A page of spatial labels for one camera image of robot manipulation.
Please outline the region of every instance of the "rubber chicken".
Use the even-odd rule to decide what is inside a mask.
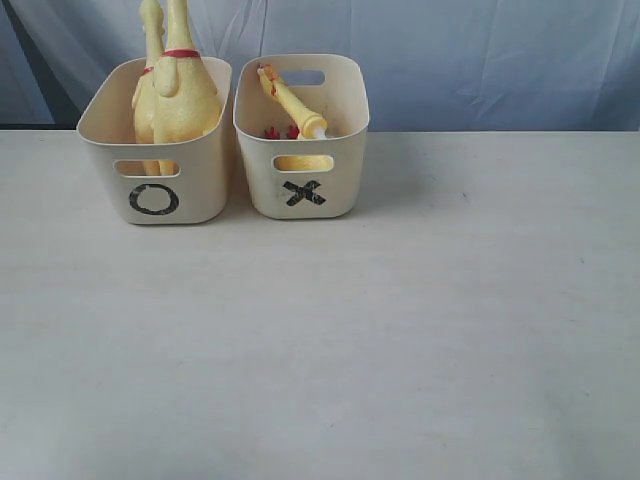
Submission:
[[[155,113],[156,92],[153,87],[153,65],[164,52],[162,36],[164,35],[164,12],[157,0],[142,0],[140,4],[140,18],[147,43],[147,63],[142,75],[138,79],[136,91],[133,94],[131,106],[136,143],[154,143],[153,119]],[[160,165],[154,160],[142,162],[147,175],[160,175]]]
[[[328,124],[325,118],[307,108],[289,89],[275,68],[271,65],[260,65],[258,76],[264,92],[278,102],[296,123],[299,131],[298,139],[326,140]],[[326,155],[288,155],[278,157],[276,166],[285,171],[325,171],[332,168],[333,161]]]
[[[319,113],[309,110],[293,94],[275,68],[271,65],[260,65],[258,76],[264,92],[280,103],[282,108],[293,118],[300,129],[302,138],[326,139],[327,121]]]
[[[218,89],[196,50],[189,28],[187,0],[168,0],[166,51],[153,70],[156,90],[154,142],[184,142],[213,130],[222,106]],[[174,163],[160,162],[162,175]]]

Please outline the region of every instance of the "black letter o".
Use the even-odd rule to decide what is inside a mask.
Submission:
[[[138,197],[147,188],[159,188],[167,192],[170,200],[169,206],[167,208],[163,208],[162,210],[149,210],[148,208],[141,207],[138,204]],[[140,213],[144,213],[145,215],[169,215],[170,213],[173,213],[178,209],[179,204],[180,201],[178,200],[176,192],[165,185],[160,185],[159,183],[143,183],[142,185],[134,188],[129,194],[129,205],[131,205],[131,208]]]

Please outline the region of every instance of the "x symbol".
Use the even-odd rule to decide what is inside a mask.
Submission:
[[[291,182],[285,182],[284,188],[292,192],[295,192],[295,195],[287,201],[287,205],[289,205],[290,207],[293,207],[294,205],[298,204],[298,202],[300,202],[303,198],[306,198],[307,200],[309,200],[312,203],[315,203],[316,205],[322,205],[324,202],[327,201],[327,199],[321,197],[317,193],[313,193],[313,191],[319,186],[320,184],[315,180],[311,180],[307,182],[304,187],[299,187],[296,184]]]

